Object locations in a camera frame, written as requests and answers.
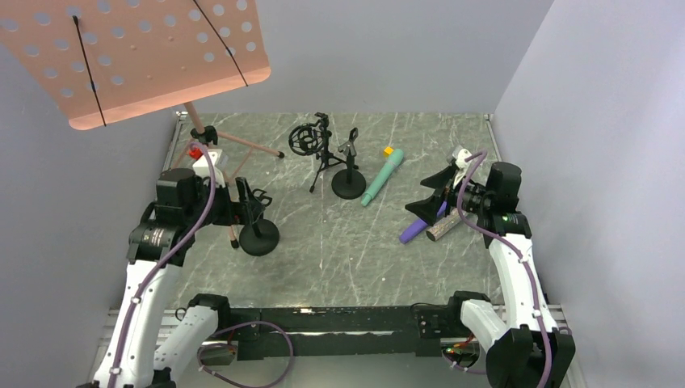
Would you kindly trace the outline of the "teal toy microphone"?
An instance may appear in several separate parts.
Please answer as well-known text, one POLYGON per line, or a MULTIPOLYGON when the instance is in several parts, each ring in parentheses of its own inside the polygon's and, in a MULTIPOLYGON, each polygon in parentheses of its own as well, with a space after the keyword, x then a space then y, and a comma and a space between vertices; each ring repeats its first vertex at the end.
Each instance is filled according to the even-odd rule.
POLYGON ((383 188, 389 180, 392 173, 401 165, 404 160, 405 153, 401 149, 394 149, 392 154, 385 158, 385 163, 379 170, 378 174, 368 186, 364 194, 361 196, 361 205, 366 207, 376 197, 378 192, 383 188))

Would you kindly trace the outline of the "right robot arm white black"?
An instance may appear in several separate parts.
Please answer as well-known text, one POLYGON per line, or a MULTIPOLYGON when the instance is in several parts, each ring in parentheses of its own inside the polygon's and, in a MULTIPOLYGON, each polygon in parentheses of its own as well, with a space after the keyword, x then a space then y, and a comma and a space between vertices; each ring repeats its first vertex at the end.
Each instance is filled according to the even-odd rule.
POLYGON ((492 387, 559 387, 576 351, 572 335, 552 316, 536 274, 532 231, 518 209, 522 171, 495 162, 484 184, 452 164, 421 181, 433 189, 406 210, 433 226, 440 207, 473 214, 498 272, 506 317, 500 318, 489 299, 479 293, 457 292, 456 314, 485 353, 485 375, 492 387))

